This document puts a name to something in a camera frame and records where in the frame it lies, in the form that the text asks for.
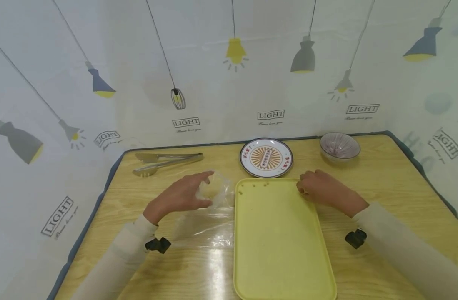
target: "yellow plastic tray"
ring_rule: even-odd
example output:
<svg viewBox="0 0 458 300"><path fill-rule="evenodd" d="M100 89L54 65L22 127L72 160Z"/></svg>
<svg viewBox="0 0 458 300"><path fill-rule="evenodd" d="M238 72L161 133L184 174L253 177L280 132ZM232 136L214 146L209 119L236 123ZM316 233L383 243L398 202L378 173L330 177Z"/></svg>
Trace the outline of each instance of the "yellow plastic tray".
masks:
<svg viewBox="0 0 458 300"><path fill-rule="evenodd" d="M332 267L316 209L296 178L235 187L234 287L243 300L334 300Z"/></svg>

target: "black strap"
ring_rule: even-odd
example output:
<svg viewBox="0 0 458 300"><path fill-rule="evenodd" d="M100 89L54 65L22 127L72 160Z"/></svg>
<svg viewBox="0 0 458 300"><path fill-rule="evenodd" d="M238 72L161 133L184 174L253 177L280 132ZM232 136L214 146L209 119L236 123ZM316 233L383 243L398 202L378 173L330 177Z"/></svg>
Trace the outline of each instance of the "black strap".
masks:
<svg viewBox="0 0 458 300"><path fill-rule="evenodd" d="M345 241L354 247L354 249L358 249L358 247L362 246L365 239L367 239L367 233L360 229L357 229L355 232L351 231L345 236Z"/></svg>
<svg viewBox="0 0 458 300"><path fill-rule="evenodd" d="M145 248L148 251L156 251L157 250L160 253L164 254L169 249L170 245L172 245L172 244L165 237L163 237L160 240L153 239L151 241L148 241L145 244Z"/></svg>

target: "decorative plate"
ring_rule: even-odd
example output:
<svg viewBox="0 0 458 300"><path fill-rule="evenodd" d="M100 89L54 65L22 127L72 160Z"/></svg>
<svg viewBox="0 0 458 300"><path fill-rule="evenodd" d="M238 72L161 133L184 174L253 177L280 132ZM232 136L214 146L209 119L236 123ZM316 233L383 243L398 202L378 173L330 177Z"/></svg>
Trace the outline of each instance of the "decorative plate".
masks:
<svg viewBox="0 0 458 300"><path fill-rule="evenodd" d="M283 142L258 138L244 145L240 163L252 176L274 178L287 173L292 167L292 152Z"/></svg>

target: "pink bowl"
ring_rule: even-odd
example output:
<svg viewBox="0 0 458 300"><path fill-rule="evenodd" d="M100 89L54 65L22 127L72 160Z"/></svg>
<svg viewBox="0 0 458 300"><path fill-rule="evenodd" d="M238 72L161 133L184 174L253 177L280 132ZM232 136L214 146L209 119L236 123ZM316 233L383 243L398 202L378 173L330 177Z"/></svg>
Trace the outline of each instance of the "pink bowl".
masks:
<svg viewBox="0 0 458 300"><path fill-rule="evenodd" d="M331 161L348 161L359 155L360 145L345 133L330 132L320 139L320 151Z"/></svg>

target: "tongs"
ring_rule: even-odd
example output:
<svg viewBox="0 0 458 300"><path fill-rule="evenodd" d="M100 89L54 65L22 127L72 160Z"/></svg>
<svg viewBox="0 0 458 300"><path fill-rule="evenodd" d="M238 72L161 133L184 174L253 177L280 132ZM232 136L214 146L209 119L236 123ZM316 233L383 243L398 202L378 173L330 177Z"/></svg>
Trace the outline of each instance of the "tongs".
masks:
<svg viewBox="0 0 458 300"><path fill-rule="evenodd" d="M137 168L133 170L134 175L140 177L152 176L160 167L167 167L169 165L176 165L185 162L193 162L203 160L204 155L202 153L196 154L152 154L152 153L136 153L136 157L143 163L153 164L146 165L145 167Z"/></svg>

